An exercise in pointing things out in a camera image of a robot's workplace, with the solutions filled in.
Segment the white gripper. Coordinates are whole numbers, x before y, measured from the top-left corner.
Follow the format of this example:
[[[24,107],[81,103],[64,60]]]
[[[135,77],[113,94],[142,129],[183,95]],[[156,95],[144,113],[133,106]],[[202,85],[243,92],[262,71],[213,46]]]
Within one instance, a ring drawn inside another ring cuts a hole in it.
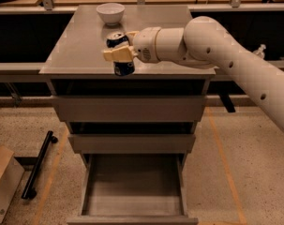
[[[103,50],[103,57],[106,61],[126,63],[138,56],[144,63],[158,63],[156,40],[160,30],[160,27],[147,27],[139,33],[138,31],[126,32],[128,41],[133,41],[134,48],[125,45]]]

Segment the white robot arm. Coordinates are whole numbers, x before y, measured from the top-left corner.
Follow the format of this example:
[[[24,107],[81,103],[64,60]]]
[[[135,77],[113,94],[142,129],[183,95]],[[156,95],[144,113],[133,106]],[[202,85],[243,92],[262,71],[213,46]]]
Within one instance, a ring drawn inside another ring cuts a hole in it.
[[[147,27],[126,36],[128,42],[102,52],[105,60],[217,66],[284,132],[284,71],[245,49],[218,21],[201,16],[184,27]]]

